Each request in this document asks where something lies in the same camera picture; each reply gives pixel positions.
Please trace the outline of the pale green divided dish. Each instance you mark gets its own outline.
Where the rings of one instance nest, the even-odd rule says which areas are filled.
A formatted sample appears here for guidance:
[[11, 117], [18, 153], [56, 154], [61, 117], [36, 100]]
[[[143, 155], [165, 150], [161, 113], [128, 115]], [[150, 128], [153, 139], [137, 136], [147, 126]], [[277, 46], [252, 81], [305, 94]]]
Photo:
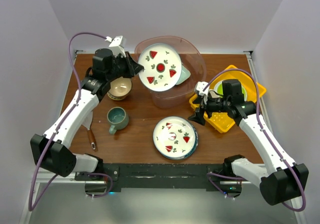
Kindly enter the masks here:
[[186, 80], [188, 80], [189, 77], [191, 76], [190, 71], [184, 66], [183, 63], [181, 64], [181, 70], [182, 70], [182, 71], [181, 71], [179, 80], [177, 81], [176, 85], [182, 84], [183, 82], [185, 82]]

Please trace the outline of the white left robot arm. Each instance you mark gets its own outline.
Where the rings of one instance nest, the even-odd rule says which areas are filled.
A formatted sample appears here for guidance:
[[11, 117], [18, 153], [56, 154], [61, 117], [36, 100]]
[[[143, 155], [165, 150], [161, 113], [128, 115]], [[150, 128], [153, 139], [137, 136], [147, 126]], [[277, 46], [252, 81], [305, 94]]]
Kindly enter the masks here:
[[102, 160], [93, 155], [72, 153], [72, 140], [84, 120], [109, 92], [111, 82], [120, 77], [132, 78], [144, 67], [135, 62], [128, 52], [114, 55], [107, 48], [98, 49], [92, 63], [62, 115], [44, 134], [35, 134], [31, 138], [36, 167], [62, 177], [72, 172], [85, 172], [92, 180], [103, 176]]

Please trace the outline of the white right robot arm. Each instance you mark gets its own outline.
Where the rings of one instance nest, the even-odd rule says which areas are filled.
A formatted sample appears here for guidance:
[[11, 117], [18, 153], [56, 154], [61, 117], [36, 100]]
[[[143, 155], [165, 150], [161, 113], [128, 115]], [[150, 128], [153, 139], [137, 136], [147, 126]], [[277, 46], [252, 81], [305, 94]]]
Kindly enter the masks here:
[[243, 178], [260, 190], [271, 206], [301, 197], [302, 211], [306, 207], [305, 187], [309, 171], [305, 164], [297, 164], [280, 146], [259, 114], [259, 105], [245, 101], [242, 85], [237, 79], [223, 81], [223, 94], [209, 90], [207, 82], [198, 82], [194, 88], [199, 105], [188, 119], [204, 125], [205, 115], [224, 112], [249, 137], [261, 156], [264, 167], [253, 164], [241, 155], [226, 158], [223, 176], [230, 181]]

